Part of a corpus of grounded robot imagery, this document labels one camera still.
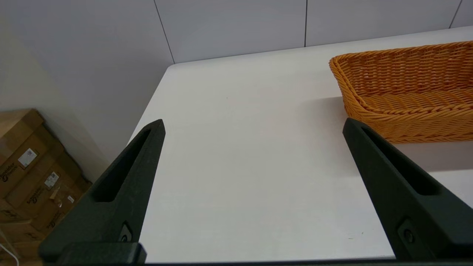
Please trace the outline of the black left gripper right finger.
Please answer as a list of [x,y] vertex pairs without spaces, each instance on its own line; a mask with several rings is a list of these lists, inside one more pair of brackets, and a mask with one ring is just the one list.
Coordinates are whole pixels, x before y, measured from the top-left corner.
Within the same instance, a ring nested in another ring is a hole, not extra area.
[[343,136],[397,259],[472,259],[469,205],[366,124]]

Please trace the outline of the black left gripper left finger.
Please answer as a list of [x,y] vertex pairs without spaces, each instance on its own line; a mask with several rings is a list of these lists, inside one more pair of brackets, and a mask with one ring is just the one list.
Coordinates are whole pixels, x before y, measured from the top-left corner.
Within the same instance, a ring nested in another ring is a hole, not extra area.
[[166,130],[144,126],[44,239],[45,264],[143,264],[140,235]]

